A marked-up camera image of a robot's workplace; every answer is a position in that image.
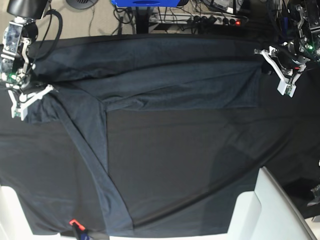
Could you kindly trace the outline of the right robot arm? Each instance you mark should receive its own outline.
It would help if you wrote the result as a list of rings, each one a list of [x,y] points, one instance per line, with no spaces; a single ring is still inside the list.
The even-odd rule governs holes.
[[[5,29],[0,54],[0,81],[3,88],[19,101],[20,95],[32,89],[44,89],[43,83],[33,80],[32,74],[37,60],[45,60],[56,48],[62,34],[62,15],[52,8],[50,0],[10,0],[6,11],[14,16]],[[37,40],[39,29],[36,21],[52,16],[58,19],[58,31],[50,49],[39,56],[44,40],[40,42],[34,56],[29,56],[30,46]]]

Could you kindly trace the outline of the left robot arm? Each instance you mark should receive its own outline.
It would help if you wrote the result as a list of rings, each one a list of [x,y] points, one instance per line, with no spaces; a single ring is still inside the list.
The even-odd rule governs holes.
[[[320,64],[320,2],[267,0],[274,41],[255,54],[263,56],[278,77],[294,85],[309,62]]]

